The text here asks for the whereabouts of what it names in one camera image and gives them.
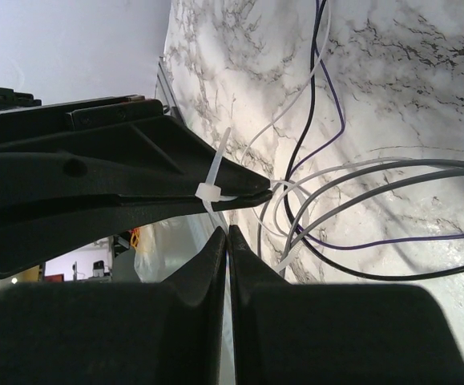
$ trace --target marble surface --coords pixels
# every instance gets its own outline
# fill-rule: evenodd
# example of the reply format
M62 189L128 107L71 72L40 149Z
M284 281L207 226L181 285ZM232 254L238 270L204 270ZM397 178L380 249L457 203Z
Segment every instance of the marble surface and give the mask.
M464 2L330 4L332 28L324 61L347 124L345 134L301 167L295 179L385 156L464 160ZM173 1L164 52L172 86L188 125L207 142L217 147L224 130L232 128L227 158L238 162L250 139L308 77L314 12L312 0ZM339 130L321 70L317 78L316 114L298 159ZM245 165L271 179L282 178L308 110L309 89L254 144ZM429 171L406 168L345 183L312 206L313 216L368 188ZM323 176L305 187L314 190L339 175ZM255 249L252 211L227 216ZM271 214L267 224L272 226ZM326 221L315 234L336 245L355 245L457 232L464 232L464 178L383 194ZM284 240L264 232L261 241L264 260L275 264ZM418 274L464 264L464 240L325 253L369 273ZM364 282L323 265L306 250L288 269L287 278L300 283ZM439 301L464 354L464 274L418 285Z

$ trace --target screw hole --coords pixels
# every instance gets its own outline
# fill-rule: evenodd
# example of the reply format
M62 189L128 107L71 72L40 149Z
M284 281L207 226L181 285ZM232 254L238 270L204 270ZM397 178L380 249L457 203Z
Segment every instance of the screw hole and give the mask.
M64 164L63 171L68 176L80 178L87 174L87 166L80 160L70 159Z

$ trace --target marble countertop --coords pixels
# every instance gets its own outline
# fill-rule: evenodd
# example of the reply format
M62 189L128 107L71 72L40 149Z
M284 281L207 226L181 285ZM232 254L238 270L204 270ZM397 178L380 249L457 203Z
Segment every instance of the marble countertop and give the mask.
M301 167L294 179L386 156L464 160L464 2L330 4L332 25L324 61L345 113L345 134ZM314 13L313 0L174 0L164 61L188 126L214 147L231 127L226 157L238 162L250 139L307 79ZM253 145L244 162L247 167L271 179L284 177L305 126L309 96L307 89ZM298 159L339 129L329 86L319 69L316 113ZM324 195L313 206L313 215L366 189L429 171L390 170L345 183ZM305 187L314 191L339 175L343 174L318 178ZM227 216L256 249L251 209ZM288 228L286 220L282 223ZM272 227L271 215L266 224ZM464 178L383 194L326 221L315 234L336 245L355 245L458 232L464 232ZM263 259L274 265L284 239L263 232L261 241ZM418 274L464 264L464 240L324 251L348 267L373 274ZM365 282L323 265L305 249L287 278L299 283ZM418 285L441 304L464 354L464 274Z

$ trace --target white marble table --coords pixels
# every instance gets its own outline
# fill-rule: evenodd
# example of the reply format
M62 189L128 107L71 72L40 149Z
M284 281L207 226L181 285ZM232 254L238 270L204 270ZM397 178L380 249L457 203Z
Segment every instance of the white marble table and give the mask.
M296 179L349 161L384 156L464 160L464 2L335 0L325 63L346 115L345 134L308 162ZM175 0L165 63L189 126L214 146L232 128L227 157L238 161L255 133L279 113L309 73L313 0ZM329 87L317 72L317 107L298 159L339 130ZM283 178L303 130L309 90L253 146L245 164ZM314 215L402 177L412 168L364 177L334 188ZM332 174L308 183L310 190ZM255 249L251 210L228 214ZM272 220L266 222L272 226ZM464 232L464 178L386 193L322 224L317 234L337 245L391 237ZM264 232L263 258L274 264L284 240ZM325 254L376 274L417 274L464 264L463 241L384 245ZM359 282L306 250L288 270L292 282ZM464 354L464 274L419 282L442 305Z

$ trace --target gray cable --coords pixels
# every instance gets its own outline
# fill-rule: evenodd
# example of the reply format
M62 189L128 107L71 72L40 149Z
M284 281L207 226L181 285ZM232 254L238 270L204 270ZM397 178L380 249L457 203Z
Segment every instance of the gray cable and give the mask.
M287 241L285 243L284 253L283 253L282 257L281 257L281 260L283 261L288 256L288 252L290 251L290 249L299 240L301 240L309 232L311 232L313 229L315 229L320 223L322 223L323 221L326 221L327 219L329 219L333 215L337 215L337 213L347 209L348 207L351 207L352 205L355 205L355 204L357 204L357 203L359 203L361 201L364 201L365 199L369 199L370 197L374 197L375 195L378 195L380 193L390 191L390 190L393 190L395 188L400 188L400 187L403 187L403 186L406 186L406 185L421 183L421 182L428 181L428 180L442 179L442 178L453 177L453 176L461 176L461 175L464 175L464 170L463 169L460 169L460 170L453 169L453 170L447 170L447 171L442 171L442 172L433 172L431 174L425 174L425 175L422 175L422 176L415 176L413 178L400 180L398 182L394 182L392 184L387 184L387 185L382 186L380 188L376 188L376 189L374 189L374 190L372 190L370 192L366 192L366 193L360 195L359 197L354 198L351 201L337 207L336 209L330 211L329 213L325 214L321 218L314 221L310 226L308 226L304 231L302 231L296 237L296 239L291 243L290 240L292 239L294 233L296 232L297 223L299 222L299 220L303 216L303 213L308 208L308 206L312 203L312 201L314 201L318 196L320 196L325 191L327 191L330 188L332 188L332 187L334 187L334 186L336 186L336 185L338 185L338 184L340 184L342 182L345 182L347 180L351 180L351 179L356 178L358 176L362 176L362 175L369 174L369 173L376 172L376 171L382 171L382 170L387 170L387 169L391 169L391 168L403 168L403 167L412 167L412 166L437 166L437 165L438 166L445 166L445 167L453 167L453 168L464 168L464 161L461 161L461 160L441 160L441 159L403 160L403 161L400 161L400 162L394 162L394 163L390 163L390 164L380 164L378 166L373 166L373 167L365 168L365 169L362 169L362 170L359 170L359 171L356 171L356 172L352 172L349 175L343 176L341 178L338 178L338 179L326 184L325 186L323 186L322 188L317 190L314 194L312 194L308 198L308 200L301 206L300 210L298 211L297 215L295 216L295 219L293 221L291 229L288 232L288 237L287 237Z

